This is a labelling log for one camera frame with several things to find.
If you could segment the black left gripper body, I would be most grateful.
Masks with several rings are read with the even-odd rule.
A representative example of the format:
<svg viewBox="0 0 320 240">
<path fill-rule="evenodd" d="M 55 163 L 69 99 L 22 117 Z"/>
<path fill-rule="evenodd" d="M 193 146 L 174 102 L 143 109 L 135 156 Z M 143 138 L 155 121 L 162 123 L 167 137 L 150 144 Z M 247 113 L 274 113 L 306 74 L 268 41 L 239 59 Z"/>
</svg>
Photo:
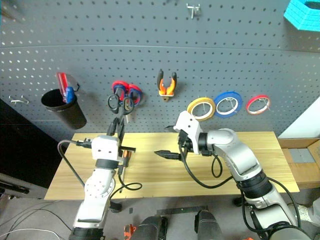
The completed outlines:
<svg viewBox="0 0 320 240">
<path fill-rule="evenodd" d="M 122 146 L 120 148 L 120 153 L 121 153 L 121 156 L 120 156 L 120 165 L 118 166 L 118 175 L 122 176 L 124 175 L 124 171 L 126 169 L 126 167 L 124 167 L 123 165 L 123 162 L 124 162 L 124 158 L 123 158 L 123 154 L 124 154 L 124 151 L 127 150 L 127 151 L 131 151 L 132 154 L 136 152 L 136 148 L 135 147 L 126 147 L 126 146 Z"/>
</svg>

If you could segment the black handled scissors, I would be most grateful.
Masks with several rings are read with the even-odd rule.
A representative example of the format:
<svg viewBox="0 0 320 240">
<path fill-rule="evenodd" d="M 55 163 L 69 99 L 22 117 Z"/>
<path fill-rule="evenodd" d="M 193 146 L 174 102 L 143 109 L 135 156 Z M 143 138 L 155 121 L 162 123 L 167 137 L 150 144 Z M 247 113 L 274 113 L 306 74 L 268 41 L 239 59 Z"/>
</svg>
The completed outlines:
<svg viewBox="0 0 320 240">
<path fill-rule="evenodd" d="M 107 99 L 107 106 L 117 115 L 119 121 L 122 121 L 126 115 L 129 115 L 135 108 L 134 101 L 125 96 L 123 100 L 117 94 L 111 94 Z"/>
</svg>

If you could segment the yellow tape roll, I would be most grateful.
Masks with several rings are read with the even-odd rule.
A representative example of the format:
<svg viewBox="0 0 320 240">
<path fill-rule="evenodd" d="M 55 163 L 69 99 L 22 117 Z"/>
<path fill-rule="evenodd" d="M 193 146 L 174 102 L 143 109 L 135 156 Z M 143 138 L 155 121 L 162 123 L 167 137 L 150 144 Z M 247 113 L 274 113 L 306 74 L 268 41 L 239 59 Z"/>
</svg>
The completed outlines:
<svg viewBox="0 0 320 240">
<path fill-rule="evenodd" d="M 194 110 L 199 105 L 208 105 L 209 111 L 201 116 L 194 115 Z M 215 111 L 216 111 L 216 104 L 209 97 L 196 98 L 187 106 L 187 112 L 189 114 L 191 114 L 198 121 L 206 121 L 206 120 L 210 119 L 214 115 Z"/>
</svg>

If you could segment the red tape roll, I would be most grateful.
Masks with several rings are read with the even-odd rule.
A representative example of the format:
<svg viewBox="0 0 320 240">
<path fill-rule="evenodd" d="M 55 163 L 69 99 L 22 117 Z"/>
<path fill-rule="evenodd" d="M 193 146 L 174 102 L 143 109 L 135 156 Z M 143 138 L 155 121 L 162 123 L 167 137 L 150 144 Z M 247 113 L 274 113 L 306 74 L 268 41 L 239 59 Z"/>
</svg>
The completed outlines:
<svg viewBox="0 0 320 240">
<path fill-rule="evenodd" d="M 258 110 L 250 110 L 250 107 L 252 106 L 253 103 L 260 101 L 264 103 L 264 106 Z M 271 106 L 271 99 L 269 98 L 268 95 L 266 94 L 260 94 L 252 97 L 246 104 L 246 111 L 249 115 L 260 115 L 267 110 L 270 109 Z"/>
</svg>

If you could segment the orange black tool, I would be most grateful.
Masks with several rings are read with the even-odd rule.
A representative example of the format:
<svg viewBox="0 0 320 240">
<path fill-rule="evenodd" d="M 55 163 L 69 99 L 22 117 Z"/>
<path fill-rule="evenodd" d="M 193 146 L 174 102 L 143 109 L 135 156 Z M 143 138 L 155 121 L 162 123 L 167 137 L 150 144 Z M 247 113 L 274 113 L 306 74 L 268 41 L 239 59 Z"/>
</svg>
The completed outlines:
<svg viewBox="0 0 320 240">
<path fill-rule="evenodd" d="M 123 152 L 123 166 L 127 168 L 129 166 L 129 161 L 132 156 L 132 152 L 129 150 L 125 150 Z"/>
</svg>

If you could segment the orange black pliers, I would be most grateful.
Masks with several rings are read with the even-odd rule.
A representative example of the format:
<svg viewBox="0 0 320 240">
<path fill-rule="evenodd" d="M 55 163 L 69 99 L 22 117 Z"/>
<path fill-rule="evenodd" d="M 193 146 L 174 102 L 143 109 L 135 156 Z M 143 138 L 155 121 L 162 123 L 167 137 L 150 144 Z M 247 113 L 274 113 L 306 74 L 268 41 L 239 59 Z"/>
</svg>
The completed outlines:
<svg viewBox="0 0 320 240">
<path fill-rule="evenodd" d="M 177 73 L 172 72 L 171 74 L 171 82 L 168 87 L 164 85 L 164 72 L 162 69 L 159 70 L 157 75 L 157 88 L 158 94 L 162 97 L 165 102 L 168 102 L 170 98 L 172 98 L 175 94 L 175 89 L 177 87 Z"/>
</svg>

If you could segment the black cup holder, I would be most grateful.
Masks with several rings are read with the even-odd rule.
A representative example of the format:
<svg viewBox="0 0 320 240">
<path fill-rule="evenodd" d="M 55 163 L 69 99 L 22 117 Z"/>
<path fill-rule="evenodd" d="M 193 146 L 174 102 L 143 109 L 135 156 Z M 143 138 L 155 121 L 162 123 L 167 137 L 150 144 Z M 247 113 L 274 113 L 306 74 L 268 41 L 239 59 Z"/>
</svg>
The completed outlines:
<svg viewBox="0 0 320 240">
<path fill-rule="evenodd" d="M 53 89 L 42 96 L 41 103 L 72 130 L 83 128 L 87 123 L 76 96 L 70 103 L 65 103 L 60 90 Z"/>
</svg>

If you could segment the black flat floor bar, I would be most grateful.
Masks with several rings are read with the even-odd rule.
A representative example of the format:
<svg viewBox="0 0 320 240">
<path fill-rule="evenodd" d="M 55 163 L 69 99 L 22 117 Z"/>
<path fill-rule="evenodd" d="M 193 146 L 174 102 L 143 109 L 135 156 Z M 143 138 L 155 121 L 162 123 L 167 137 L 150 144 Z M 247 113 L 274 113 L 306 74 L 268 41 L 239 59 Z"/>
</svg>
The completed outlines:
<svg viewBox="0 0 320 240">
<path fill-rule="evenodd" d="M 156 211 L 156 214 L 160 216 L 166 216 L 166 215 L 174 215 L 174 214 L 197 213 L 201 210 L 208 210 L 208 209 L 209 207 L 207 205 L 176 207 L 176 208 L 158 209 Z"/>
</svg>

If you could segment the black cabinet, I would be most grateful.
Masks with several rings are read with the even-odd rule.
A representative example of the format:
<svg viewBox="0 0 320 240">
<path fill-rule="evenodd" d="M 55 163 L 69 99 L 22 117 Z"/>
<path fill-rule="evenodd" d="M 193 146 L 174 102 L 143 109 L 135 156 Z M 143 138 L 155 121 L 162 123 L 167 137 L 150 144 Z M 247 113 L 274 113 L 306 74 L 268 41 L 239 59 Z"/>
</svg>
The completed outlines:
<svg viewBox="0 0 320 240">
<path fill-rule="evenodd" d="M 0 99 L 0 174 L 49 188 L 62 160 L 57 146 Z"/>
</svg>

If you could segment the black tripod legs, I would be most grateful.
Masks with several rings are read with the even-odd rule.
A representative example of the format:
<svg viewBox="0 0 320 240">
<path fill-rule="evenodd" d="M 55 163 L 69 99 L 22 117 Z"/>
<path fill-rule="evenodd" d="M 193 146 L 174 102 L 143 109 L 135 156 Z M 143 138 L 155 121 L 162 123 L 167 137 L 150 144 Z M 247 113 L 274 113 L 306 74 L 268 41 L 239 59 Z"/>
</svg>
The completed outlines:
<svg viewBox="0 0 320 240">
<path fill-rule="evenodd" d="M 14 191 L 24 195 L 27 195 L 30 192 L 30 189 L 27 187 L 17 185 L 14 183 L 5 182 L 3 180 L 0 180 L 0 189 Z"/>
</svg>

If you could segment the grey flat pad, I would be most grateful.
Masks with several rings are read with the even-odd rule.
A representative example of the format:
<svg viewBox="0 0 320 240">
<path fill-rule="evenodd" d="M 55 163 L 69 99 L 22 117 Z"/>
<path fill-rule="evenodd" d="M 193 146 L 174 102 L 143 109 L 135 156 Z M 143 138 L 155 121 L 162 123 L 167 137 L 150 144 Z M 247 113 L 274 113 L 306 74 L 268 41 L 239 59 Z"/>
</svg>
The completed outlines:
<svg viewBox="0 0 320 240">
<path fill-rule="evenodd" d="M 315 159 L 307 148 L 289 149 L 294 163 L 315 163 Z"/>
</svg>

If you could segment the grey robot torso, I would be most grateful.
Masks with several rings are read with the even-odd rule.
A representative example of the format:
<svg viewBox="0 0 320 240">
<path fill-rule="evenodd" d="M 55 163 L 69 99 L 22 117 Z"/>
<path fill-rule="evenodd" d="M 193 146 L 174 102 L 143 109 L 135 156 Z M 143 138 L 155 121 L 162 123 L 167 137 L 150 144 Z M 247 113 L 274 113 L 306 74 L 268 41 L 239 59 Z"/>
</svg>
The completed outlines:
<svg viewBox="0 0 320 240">
<path fill-rule="evenodd" d="M 312 240 L 301 228 L 281 221 L 271 225 L 268 240 Z"/>
</svg>

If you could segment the cyan plastic basket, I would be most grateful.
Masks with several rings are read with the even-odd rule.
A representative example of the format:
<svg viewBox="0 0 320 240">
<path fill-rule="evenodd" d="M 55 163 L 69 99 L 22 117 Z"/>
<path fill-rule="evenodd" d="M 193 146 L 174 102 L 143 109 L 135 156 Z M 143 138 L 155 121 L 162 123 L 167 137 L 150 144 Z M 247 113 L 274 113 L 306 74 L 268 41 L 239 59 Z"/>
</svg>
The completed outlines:
<svg viewBox="0 0 320 240">
<path fill-rule="evenodd" d="M 283 16 L 297 30 L 320 32 L 320 0 L 290 0 Z"/>
</svg>

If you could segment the red blue handled scissors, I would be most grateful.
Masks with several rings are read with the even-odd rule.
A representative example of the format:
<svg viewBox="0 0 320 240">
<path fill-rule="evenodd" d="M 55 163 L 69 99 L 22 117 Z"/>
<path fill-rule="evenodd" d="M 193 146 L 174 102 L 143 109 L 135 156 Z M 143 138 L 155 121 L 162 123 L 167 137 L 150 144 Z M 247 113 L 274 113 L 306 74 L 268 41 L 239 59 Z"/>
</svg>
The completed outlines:
<svg viewBox="0 0 320 240">
<path fill-rule="evenodd" d="M 137 106 L 143 98 L 143 92 L 137 85 L 127 83 L 123 80 L 114 81 L 111 88 L 113 93 L 118 95 L 121 102 L 125 97 L 129 97 L 133 100 L 134 105 Z"/>
</svg>

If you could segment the blue handled tool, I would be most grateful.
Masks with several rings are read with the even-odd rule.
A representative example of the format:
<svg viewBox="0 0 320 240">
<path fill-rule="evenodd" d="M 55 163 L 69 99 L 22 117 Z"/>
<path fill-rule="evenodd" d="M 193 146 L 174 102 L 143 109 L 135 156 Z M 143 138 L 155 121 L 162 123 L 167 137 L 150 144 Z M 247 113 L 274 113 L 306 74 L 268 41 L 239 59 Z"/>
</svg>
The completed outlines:
<svg viewBox="0 0 320 240">
<path fill-rule="evenodd" d="M 75 98 L 75 92 L 74 92 L 73 87 L 71 87 L 71 86 L 66 87 L 66 89 L 65 89 L 65 102 L 67 104 L 69 104 L 74 100 L 74 98 Z"/>
</svg>

